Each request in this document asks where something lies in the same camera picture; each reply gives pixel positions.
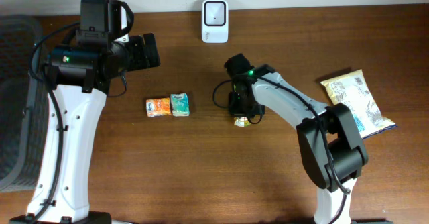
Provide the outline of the green tea drink carton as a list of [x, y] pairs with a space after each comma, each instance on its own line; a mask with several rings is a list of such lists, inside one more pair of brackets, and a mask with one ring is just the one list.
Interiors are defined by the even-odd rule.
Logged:
[[237, 127], [248, 127], [251, 123], [246, 117], [234, 117], [234, 126]]

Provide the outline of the orange tissue pack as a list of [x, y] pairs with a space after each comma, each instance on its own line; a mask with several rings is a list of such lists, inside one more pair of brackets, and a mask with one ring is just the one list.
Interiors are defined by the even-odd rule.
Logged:
[[145, 104], [148, 117], [160, 117], [172, 114], [170, 98], [148, 99]]

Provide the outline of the teal tissue pack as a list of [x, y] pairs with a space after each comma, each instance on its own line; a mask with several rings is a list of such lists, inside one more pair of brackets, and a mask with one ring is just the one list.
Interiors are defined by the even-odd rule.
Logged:
[[190, 115], [188, 95], [186, 93], [171, 94], [170, 102], [174, 117], [187, 117]]

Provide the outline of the yellow snack bag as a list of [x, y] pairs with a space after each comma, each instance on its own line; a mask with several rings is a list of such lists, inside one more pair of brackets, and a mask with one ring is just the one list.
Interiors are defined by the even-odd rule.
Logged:
[[346, 105], [355, 120], [363, 139], [397, 127], [396, 123], [381, 114], [371, 94], [362, 70], [321, 82], [334, 105]]

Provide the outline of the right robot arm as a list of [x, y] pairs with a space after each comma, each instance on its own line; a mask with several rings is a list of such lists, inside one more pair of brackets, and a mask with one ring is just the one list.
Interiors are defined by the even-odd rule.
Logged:
[[313, 221], [352, 223], [352, 191], [369, 156], [351, 110], [306, 96], [274, 68], [254, 67], [243, 54], [229, 58], [224, 69], [232, 115], [252, 119], [269, 108], [296, 130], [303, 167], [317, 187]]

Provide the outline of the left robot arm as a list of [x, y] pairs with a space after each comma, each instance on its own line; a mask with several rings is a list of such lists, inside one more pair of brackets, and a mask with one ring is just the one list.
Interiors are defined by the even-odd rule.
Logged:
[[30, 74], [48, 92], [48, 125], [36, 189], [24, 215], [12, 223], [112, 223], [92, 211], [88, 176], [99, 118], [114, 78], [160, 65], [152, 33], [131, 36], [134, 14], [120, 0], [81, 0], [80, 20], [47, 62]]

